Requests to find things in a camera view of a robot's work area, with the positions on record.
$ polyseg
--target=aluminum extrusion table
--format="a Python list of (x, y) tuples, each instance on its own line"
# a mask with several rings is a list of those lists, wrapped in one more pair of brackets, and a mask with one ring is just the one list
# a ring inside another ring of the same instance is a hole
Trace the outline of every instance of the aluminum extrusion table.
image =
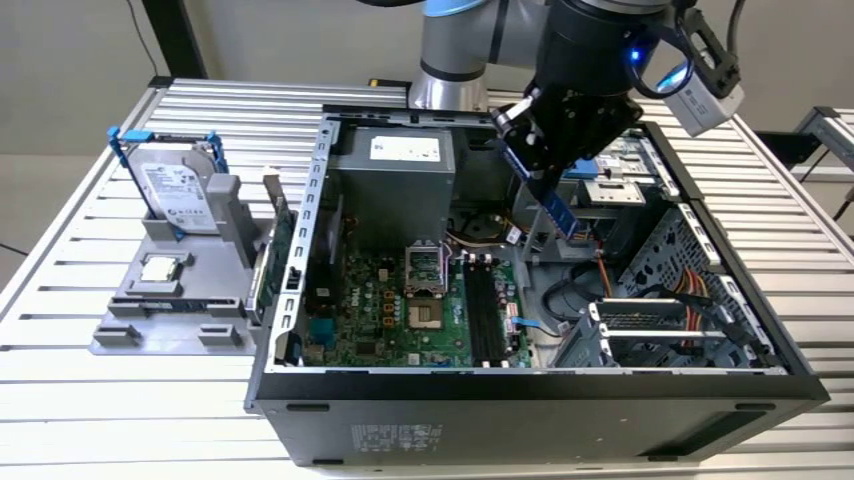
[[(495, 94), (493, 103), (514, 99)], [(146, 91), (123, 127), (215, 129), (241, 196), (273, 215), (262, 168), (279, 169), (299, 207), (325, 103), (401, 107), (405, 91), (177, 80)], [(0, 477), (854, 477), (854, 246), (740, 118), (692, 139), (662, 103), (642, 103), (824, 377), (833, 399), (820, 409), (696, 465), (301, 469), (267, 421), (242, 409), (251, 357), (87, 351), (143, 238), (145, 205), (106, 149), (0, 294)]]

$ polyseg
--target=blue led light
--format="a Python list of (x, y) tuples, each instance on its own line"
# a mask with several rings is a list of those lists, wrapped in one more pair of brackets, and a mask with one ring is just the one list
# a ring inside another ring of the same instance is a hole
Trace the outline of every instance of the blue led light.
[(668, 76), (662, 79), (662, 81), (656, 86), (656, 89), (660, 92), (666, 92), (677, 88), (682, 84), (682, 80), (685, 80), (685, 75), (688, 74), (688, 72), (689, 72), (689, 66), (686, 62), (682, 65), (680, 65), (674, 70), (672, 70), (672, 72), (668, 74)]

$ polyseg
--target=hard drive label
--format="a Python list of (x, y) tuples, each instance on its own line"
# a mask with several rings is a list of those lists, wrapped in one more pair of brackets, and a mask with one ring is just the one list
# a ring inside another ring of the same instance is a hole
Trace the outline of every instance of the hard drive label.
[(187, 233), (218, 233), (197, 172), (186, 165), (142, 166), (169, 222)]

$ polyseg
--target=white label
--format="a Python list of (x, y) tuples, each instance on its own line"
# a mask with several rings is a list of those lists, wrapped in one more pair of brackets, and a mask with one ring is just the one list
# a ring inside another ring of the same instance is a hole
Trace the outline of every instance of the white label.
[(517, 227), (513, 227), (510, 229), (510, 233), (507, 233), (507, 243), (510, 243), (511, 245), (515, 245), (517, 243), (519, 243), (521, 236), (522, 236), (522, 230), (519, 230)]
[(621, 166), (620, 159), (614, 158), (612, 155), (600, 155), (597, 160), (602, 168), (620, 168)]
[(218, 233), (197, 172), (185, 165), (142, 165), (169, 222), (187, 233)]
[(435, 452), (442, 424), (351, 425), (353, 446), (359, 452)]
[(409, 162), (438, 162), (439, 139), (413, 137), (374, 137), (371, 160), (405, 160)]

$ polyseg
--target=green circuit board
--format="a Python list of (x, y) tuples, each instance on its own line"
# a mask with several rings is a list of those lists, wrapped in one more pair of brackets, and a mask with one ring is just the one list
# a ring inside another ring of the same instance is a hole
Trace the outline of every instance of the green circuit board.
[[(462, 269), (462, 261), (449, 262), (449, 288), (443, 298), (407, 298), (403, 294), (403, 252), (391, 255), (353, 252), (346, 258), (342, 301), (334, 319), (334, 342), (318, 345), (310, 334), (306, 364), (471, 367)], [(513, 283), (510, 266), (499, 265), (494, 276), (497, 284)], [(515, 295), (506, 301), (518, 305)], [(505, 329), (503, 306), (499, 313), (501, 318), (495, 321), (499, 328)], [(518, 352), (507, 360), (510, 366), (530, 365), (525, 335), (521, 336)]]

